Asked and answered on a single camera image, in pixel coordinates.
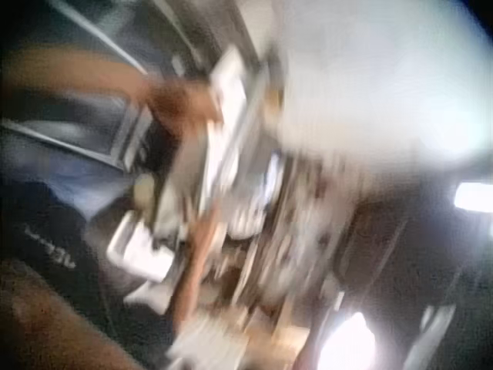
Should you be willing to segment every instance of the ceiling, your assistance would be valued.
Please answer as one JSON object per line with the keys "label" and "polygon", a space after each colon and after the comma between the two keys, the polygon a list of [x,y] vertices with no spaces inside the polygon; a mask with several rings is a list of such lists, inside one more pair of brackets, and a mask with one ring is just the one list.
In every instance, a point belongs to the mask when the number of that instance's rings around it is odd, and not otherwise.
{"label": "ceiling", "polygon": [[403,176],[491,150],[493,48],[461,3],[282,4],[285,147]]}

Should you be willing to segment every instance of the light fixture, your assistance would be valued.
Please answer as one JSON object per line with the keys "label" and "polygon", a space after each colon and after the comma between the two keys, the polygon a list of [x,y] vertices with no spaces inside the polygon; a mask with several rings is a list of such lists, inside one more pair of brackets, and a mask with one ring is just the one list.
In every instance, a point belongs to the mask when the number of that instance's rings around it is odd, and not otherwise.
{"label": "light fixture", "polygon": [[493,213],[493,184],[461,183],[455,192],[454,205],[464,210]]}
{"label": "light fixture", "polygon": [[366,370],[374,360],[375,336],[358,312],[327,339],[318,370]]}

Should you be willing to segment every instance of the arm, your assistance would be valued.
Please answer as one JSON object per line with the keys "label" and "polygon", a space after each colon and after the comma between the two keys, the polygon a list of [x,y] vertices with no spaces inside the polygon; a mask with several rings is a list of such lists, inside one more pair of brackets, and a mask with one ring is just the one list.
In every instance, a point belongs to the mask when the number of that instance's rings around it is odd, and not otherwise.
{"label": "arm", "polygon": [[7,89],[72,89],[134,101],[142,101],[149,91],[147,78],[134,67],[72,48],[26,49],[3,64]]}
{"label": "arm", "polygon": [[0,347],[16,364],[40,370],[142,370],[27,265],[3,261],[0,282]]}
{"label": "arm", "polygon": [[2,63],[4,91],[75,90],[125,96],[148,105],[174,136],[195,135],[205,123],[222,122],[206,83],[180,79],[152,81],[132,66],[108,56],[72,48],[30,48]]}
{"label": "arm", "polygon": [[196,309],[203,268],[216,232],[216,217],[217,211],[213,210],[191,232],[192,254],[168,307],[175,333],[179,333]]}

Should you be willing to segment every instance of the hand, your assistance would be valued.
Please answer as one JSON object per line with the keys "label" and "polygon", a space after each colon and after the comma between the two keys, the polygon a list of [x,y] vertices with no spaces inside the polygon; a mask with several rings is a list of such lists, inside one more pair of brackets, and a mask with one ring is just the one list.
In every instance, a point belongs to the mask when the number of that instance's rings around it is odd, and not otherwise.
{"label": "hand", "polygon": [[201,133],[209,121],[223,121],[217,99],[202,82],[167,81],[151,87],[147,100],[154,116],[178,138]]}
{"label": "hand", "polygon": [[194,261],[200,263],[206,261],[216,233],[218,218],[218,208],[214,207],[192,226],[189,242],[192,244],[192,259]]}

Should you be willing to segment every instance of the dark shirt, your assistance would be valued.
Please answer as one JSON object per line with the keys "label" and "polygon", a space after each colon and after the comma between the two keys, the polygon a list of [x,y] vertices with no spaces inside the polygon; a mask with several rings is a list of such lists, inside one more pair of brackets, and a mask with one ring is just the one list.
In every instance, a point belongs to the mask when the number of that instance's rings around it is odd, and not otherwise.
{"label": "dark shirt", "polygon": [[146,368],[164,368],[174,339],[169,315],[144,304],[123,303],[82,238],[85,225],[81,214],[42,183],[2,187],[2,257],[35,269],[78,313]]}

